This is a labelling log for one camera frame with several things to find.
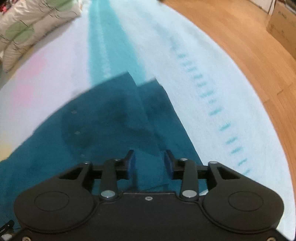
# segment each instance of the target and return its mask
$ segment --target pillow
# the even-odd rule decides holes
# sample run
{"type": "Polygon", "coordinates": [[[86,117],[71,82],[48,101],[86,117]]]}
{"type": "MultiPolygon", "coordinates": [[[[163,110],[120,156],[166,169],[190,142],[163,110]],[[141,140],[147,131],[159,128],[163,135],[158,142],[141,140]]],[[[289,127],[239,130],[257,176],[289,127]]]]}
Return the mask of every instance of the pillow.
{"type": "Polygon", "coordinates": [[[80,3],[70,0],[19,33],[4,51],[3,70],[9,71],[18,59],[48,32],[80,15],[80,3]]]}
{"type": "Polygon", "coordinates": [[[0,51],[16,35],[68,0],[19,0],[0,19],[0,51]]]}

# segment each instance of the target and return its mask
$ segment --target screw head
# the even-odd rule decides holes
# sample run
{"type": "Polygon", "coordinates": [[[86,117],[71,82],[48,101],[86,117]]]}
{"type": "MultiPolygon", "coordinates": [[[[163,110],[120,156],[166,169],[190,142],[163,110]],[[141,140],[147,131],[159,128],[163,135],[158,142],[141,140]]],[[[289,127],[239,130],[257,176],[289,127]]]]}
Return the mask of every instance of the screw head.
{"type": "Polygon", "coordinates": [[[153,197],[150,197],[150,196],[145,197],[146,201],[151,201],[152,199],[153,199],[153,197]]]}
{"type": "Polygon", "coordinates": [[[190,198],[190,197],[195,197],[197,195],[197,192],[193,191],[193,190],[185,190],[185,191],[182,192],[182,195],[184,197],[190,198]]]}
{"type": "Polygon", "coordinates": [[[112,198],[115,196],[115,192],[113,192],[112,190],[105,190],[101,192],[101,196],[105,198],[112,198]]]}
{"type": "Polygon", "coordinates": [[[29,237],[25,236],[25,237],[22,238],[22,241],[31,241],[31,239],[29,237]]]}

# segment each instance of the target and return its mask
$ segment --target black metal bar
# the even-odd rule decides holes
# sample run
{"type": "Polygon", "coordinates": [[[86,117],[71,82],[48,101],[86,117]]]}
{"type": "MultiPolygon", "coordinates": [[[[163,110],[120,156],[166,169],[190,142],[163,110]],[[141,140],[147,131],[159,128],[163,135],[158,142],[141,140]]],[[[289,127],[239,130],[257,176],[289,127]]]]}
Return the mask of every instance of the black metal bar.
{"type": "Polygon", "coordinates": [[[199,198],[196,164],[192,160],[185,161],[180,198],[189,202],[193,202],[199,198]]]}
{"type": "Polygon", "coordinates": [[[208,166],[196,166],[198,179],[207,179],[208,178],[208,166]]]}
{"type": "Polygon", "coordinates": [[[84,185],[85,183],[88,182],[88,179],[90,178],[89,173],[92,171],[92,164],[87,163],[84,164],[84,167],[79,174],[78,178],[76,179],[77,182],[79,182],[81,185],[84,185]]]}
{"type": "Polygon", "coordinates": [[[115,160],[108,160],[104,163],[99,196],[103,200],[113,200],[118,196],[115,160]]]}

